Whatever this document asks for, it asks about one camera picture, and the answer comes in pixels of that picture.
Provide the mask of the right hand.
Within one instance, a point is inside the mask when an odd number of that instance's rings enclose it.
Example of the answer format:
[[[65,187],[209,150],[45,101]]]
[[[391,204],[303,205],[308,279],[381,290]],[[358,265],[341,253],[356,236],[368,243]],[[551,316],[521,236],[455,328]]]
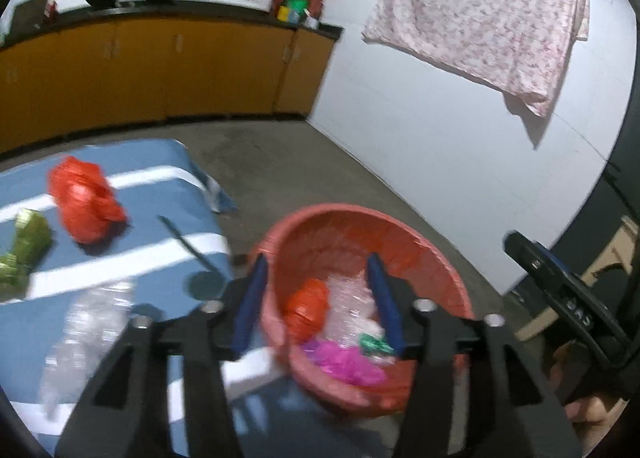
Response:
[[[611,428],[627,405],[617,395],[613,379],[592,363],[589,348],[577,341],[553,352],[549,382],[554,392],[565,396],[565,415],[580,430]]]

